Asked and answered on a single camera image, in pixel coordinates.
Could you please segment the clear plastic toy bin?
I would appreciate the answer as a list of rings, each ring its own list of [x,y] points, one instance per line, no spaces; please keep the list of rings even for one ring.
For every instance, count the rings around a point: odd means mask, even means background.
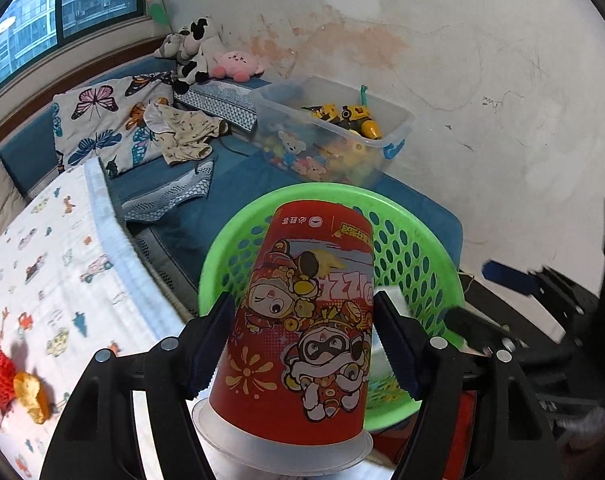
[[[405,147],[414,123],[409,110],[372,96],[367,87],[318,76],[267,84],[249,97],[257,114],[254,143],[269,164],[301,181],[373,188]],[[327,103],[368,107],[383,139],[365,139],[304,110]]]

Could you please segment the blue white patterned cloth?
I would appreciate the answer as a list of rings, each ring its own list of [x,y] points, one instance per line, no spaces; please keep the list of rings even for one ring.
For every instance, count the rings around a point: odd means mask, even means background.
[[[176,94],[174,100],[189,110],[200,110],[251,132],[257,120],[254,102],[249,97],[251,91],[238,84],[211,80],[206,84],[193,84],[187,92]]]

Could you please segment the beige crumpled clothing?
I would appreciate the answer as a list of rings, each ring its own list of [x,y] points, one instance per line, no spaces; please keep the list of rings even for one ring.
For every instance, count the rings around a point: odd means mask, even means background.
[[[207,158],[214,151],[210,141],[224,136],[230,129],[223,118],[160,103],[146,107],[143,118],[145,125],[154,133],[162,158],[169,166]]]

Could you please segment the yellow wrapper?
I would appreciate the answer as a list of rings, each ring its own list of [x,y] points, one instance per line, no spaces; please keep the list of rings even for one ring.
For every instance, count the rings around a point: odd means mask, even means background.
[[[50,417],[50,402],[40,379],[26,372],[18,372],[14,376],[13,386],[16,399],[33,422],[44,424]]]

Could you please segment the white cartoon print tablecloth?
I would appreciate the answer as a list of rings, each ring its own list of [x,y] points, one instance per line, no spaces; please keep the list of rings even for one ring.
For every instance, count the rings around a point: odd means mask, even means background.
[[[145,352],[190,316],[128,233],[101,162],[60,174],[0,232],[0,349],[40,379],[52,410],[41,425],[18,401],[0,414],[11,473],[39,478],[95,352]]]

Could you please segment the green plastic trash basket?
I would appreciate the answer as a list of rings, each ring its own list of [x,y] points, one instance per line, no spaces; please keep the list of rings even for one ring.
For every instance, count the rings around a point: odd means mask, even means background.
[[[372,228],[373,296],[388,288],[400,297],[398,307],[416,318],[426,333],[459,344],[447,330],[446,311],[459,307],[463,292],[457,268],[443,244],[414,214],[388,198],[345,184],[289,185],[263,195],[226,222],[207,252],[200,276],[199,310],[207,313],[222,292],[240,304],[263,237],[278,207],[295,200],[322,200],[362,214]],[[420,404],[399,387],[372,330],[365,430],[377,431],[402,422]]]

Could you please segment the pink round plush toy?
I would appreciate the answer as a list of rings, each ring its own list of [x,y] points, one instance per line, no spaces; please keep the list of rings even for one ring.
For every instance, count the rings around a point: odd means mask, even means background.
[[[216,79],[230,78],[244,84],[250,78],[259,77],[264,73],[264,67],[254,55],[244,51],[229,51],[214,55],[214,67],[211,76]]]

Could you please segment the yellow toy excavator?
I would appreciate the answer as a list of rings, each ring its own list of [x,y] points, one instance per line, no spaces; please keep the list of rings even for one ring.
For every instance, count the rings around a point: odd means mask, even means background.
[[[313,116],[324,122],[349,130],[365,139],[382,140],[383,133],[379,124],[373,119],[368,107],[364,105],[343,105],[338,108],[333,103],[316,106],[304,106]]]

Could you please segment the window with green frame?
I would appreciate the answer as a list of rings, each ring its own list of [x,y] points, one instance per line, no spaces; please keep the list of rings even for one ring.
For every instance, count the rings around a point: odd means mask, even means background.
[[[142,0],[12,0],[0,17],[0,89],[71,41],[142,14]]]

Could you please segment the butterfly print pillow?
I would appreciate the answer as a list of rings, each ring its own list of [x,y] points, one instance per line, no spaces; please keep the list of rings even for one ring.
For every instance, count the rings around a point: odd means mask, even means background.
[[[172,73],[109,79],[54,96],[54,148],[63,170],[97,157],[110,178],[161,155],[157,134],[146,126],[150,104],[172,103]]]

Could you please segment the red cartoon paper cup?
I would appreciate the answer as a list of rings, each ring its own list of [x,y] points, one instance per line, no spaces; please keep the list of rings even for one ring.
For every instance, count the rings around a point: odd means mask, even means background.
[[[250,268],[198,434],[244,466],[334,474],[372,448],[372,228],[322,200],[275,211]]]

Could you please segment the black white cow plush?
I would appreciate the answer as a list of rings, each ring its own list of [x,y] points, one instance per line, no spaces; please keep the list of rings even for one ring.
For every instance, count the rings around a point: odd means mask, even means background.
[[[203,84],[210,78],[208,63],[203,53],[203,43],[214,32],[209,16],[191,21],[191,24],[169,34],[154,51],[155,58],[176,62],[172,76],[172,88],[176,94],[184,94],[193,84]]]

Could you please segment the red foam fruit net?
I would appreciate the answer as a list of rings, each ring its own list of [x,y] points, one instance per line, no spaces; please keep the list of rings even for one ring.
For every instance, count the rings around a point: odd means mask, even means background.
[[[0,410],[5,413],[16,398],[14,377],[16,376],[14,362],[0,348]]]

